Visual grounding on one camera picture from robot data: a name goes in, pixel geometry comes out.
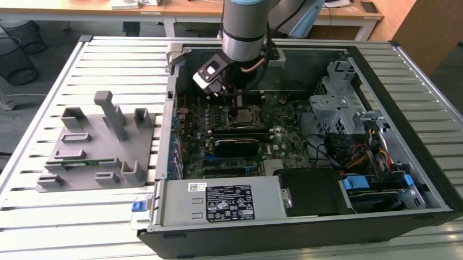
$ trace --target power supply label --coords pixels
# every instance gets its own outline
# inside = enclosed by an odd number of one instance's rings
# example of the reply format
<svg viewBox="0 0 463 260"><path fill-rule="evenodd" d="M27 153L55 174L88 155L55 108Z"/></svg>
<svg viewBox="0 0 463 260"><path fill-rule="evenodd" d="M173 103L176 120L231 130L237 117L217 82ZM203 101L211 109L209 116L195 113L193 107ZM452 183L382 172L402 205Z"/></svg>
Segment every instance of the power supply label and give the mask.
<svg viewBox="0 0 463 260"><path fill-rule="evenodd" d="M255 219L251 185L207 187L205 194L208 222Z"/></svg>

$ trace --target slotted metal surface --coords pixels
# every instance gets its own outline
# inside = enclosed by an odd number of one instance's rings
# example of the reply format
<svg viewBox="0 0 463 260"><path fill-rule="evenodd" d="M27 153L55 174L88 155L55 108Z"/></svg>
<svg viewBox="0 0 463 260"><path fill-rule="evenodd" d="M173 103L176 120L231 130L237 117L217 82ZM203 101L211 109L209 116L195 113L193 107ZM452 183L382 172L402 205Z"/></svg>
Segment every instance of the slotted metal surface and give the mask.
<svg viewBox="0 0 463 260"><path fill-rule="evenodd" d="M131 202L152 192L148 185L120 190L37 193L33 190L53 149L65 107L101 113L92 105L97 90L111 90L123 112L147 107L156 113L149 165L156 166L168 74L164 73L169 43L217 43L208 39L165 40L95 37L79 43L51 94L0 175L0 259L159 259L129 228ZM398 49L387 43L295 41L281 43L324 46L356 45L412 123L458 191L463 192L462 122L440 93ZM366 88L362 90L378 108ZM390 242L264 252L215 259L462 259L463 224L455 220L426 227Z"/></svg>

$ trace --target blue tab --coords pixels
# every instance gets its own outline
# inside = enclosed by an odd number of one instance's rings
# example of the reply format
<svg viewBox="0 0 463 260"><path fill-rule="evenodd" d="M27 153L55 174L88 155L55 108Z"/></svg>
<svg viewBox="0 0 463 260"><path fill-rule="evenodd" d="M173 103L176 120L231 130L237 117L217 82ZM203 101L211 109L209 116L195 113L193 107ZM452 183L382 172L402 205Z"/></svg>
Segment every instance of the blue tab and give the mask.
<svg viewBox="0 0 463 260"><path fill-rule="evenodd" d="M132 212L147 211L147 202L145 201L133 201L132 202Z"/></svg>
<svg viewBox="0 0 463 260"><path fill-rule="evenodd" d="M415 182L414 182L414 179L412 179L412 177L410 176L410 174L406 174L406 175L404 175L404 180L406 180L408 186L412 186L412 185L414 185Z"/></svg>
<svg viewBox="0 0 463 260"><path fill-rule="evenodd" d="M344 188L347 190L370 188L367 178L362 175L346 177L342 183L344 184Z"/></svg>
<svg viewBox="0 0 463 260"><path fill-rule="evenodd" d="M350 182L348 182L347 179L342 180L342 183L344 184L344 188L346 188L347 190L351 190L351 189L352 189L352 186L351 186L351 184L350 184Z"/></svg>

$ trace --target green circuit board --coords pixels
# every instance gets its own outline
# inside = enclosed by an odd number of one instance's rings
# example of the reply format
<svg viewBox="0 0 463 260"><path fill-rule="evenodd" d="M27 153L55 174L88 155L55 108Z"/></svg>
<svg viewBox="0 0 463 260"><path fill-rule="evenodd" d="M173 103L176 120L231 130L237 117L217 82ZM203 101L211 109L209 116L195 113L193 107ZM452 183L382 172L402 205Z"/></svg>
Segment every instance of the green circuit board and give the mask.
<svg viewBox="0 0 463 260"><path fill-rule="evenodd" d="M299 133L299 101L279 104L280 94L265 94L265 102L252 107L259 111L260 123L271 128L269 142L261 142L259 152L245 158L215 158L208 130L227 124L227 107L207 104L200 97L179 100L187 110L180 117L183 125L184 179L213 178L205 170L245 168L247 176L263 176L261 162L281 159L284 168L309 167L309 156Z"/></svg>

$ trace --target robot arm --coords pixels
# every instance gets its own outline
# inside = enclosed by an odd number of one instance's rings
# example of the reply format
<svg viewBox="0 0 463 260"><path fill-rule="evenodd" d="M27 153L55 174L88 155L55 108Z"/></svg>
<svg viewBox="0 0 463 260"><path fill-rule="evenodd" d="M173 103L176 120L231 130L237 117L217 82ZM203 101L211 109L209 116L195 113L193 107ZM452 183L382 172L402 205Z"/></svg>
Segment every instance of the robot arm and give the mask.
<svg viewBox="0 0 463 260"><path fill-rule="evenodd" d="M265 51L271 49L269 27L273 25L273 31L281 30L289 36L304 37L323 3L324 0L225 0L221 51L193 75L207 94L233 97L252 88L247 85L257 67L267 68L268 55L261 53L265 35Z"/></svg>

